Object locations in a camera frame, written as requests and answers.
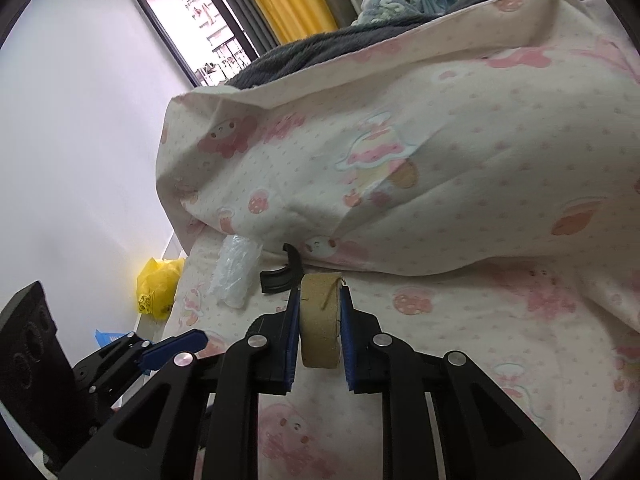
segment clear plastic wrap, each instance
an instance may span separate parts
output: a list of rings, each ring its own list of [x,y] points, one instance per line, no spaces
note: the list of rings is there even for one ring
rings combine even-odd
[[[238,235],[225,238],[208,291],[218,304],[231,308],[244,306],[247,292],[257,273],[261,253],[262,244],[259,242]]]

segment brown masking tape roll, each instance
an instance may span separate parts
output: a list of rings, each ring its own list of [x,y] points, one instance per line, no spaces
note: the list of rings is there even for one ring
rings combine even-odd
[[[340,362],[339,272],[305,274],[300,286],[302,364],[308,368],[337,368]]]

